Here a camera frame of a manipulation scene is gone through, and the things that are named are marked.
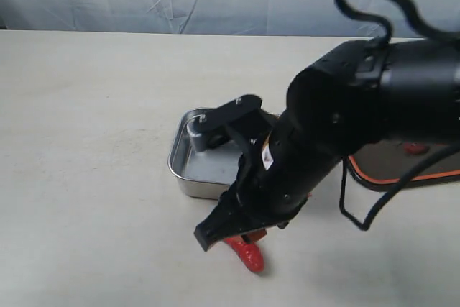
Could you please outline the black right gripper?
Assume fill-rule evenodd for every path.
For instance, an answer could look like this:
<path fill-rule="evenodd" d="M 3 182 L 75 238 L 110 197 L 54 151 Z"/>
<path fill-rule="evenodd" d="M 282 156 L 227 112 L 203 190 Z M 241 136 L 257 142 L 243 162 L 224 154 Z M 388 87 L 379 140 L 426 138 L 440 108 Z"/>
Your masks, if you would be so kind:
<path fill-rule="evenodd" d="M 196 226 L 194 236 L 204 251 L 235 236 L 256 243 L 267 229 L 287 226 L 343 157 L 335 146 L 314 140 L 286 119 L 276 122 L 253 154 L 260 160 L 244 158 L 236 180 Z"/>

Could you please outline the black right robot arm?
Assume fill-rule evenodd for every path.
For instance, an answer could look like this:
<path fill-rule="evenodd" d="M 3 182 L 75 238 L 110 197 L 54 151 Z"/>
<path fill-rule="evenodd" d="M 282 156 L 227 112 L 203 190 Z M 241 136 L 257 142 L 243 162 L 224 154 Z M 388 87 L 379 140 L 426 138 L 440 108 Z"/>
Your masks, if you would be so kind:
<path fill-rule="evenodd" d="M 202 150 L 232 141 L 242 153 L 234 182 L 195 228 L 204 250 L 234 236 L 256 242 L 266 229 L 286 227 L 309 193 L 365 145 L 384 139 L 440 144 L 363 220 L 346 215 L 366 231 L 414 177 L 459 152 L 459 46 L 344 42 L 296 75 L 281 115 L 247 94 L 206 112 L 193 130 Z"/>

